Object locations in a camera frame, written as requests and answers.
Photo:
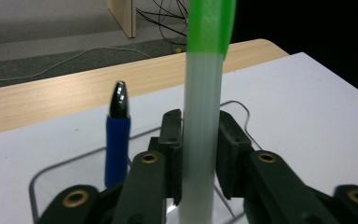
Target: wooden desk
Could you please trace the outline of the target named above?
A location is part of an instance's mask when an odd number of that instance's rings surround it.
[[[287,55],[264,39],[233,44],[224,73]],[[0,88],[0,132],[106,105],[118,79],[130,97],[182,85],[185,67],[183,53]]]

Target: green tape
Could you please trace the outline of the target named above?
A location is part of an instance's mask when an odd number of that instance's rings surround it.
[[[187,52],[227,54],[235,16],[235,0],[191,0]]]

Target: translucent tube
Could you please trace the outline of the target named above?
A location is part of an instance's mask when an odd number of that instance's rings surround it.
[[[181,224],[211,224],[213,183],[224,56],[186,56]]]

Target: gray carpet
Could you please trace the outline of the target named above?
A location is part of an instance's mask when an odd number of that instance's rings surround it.
[[[152,58],[174,54],[174,49],[177,48],[186,51],[186,47],[172,45],[163,39],[126,46],[117,46],[115,48],[136,49]],[[74,51],[0,62],[0,79],[27,77],[16,80],[0,81],[0,87],[148,59],[148,57],[141,53],[127,50],[94,49],[85,53],[83,52],[84,51]],[[51,66],[58,63],[61,64],[49,69]]]

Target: blue pen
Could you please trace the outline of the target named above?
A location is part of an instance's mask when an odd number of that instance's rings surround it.
[[[131,117],[126,83],[118,81],[106,119],[106,161],[104,184],[107,188],[123,181],[128,172]]]

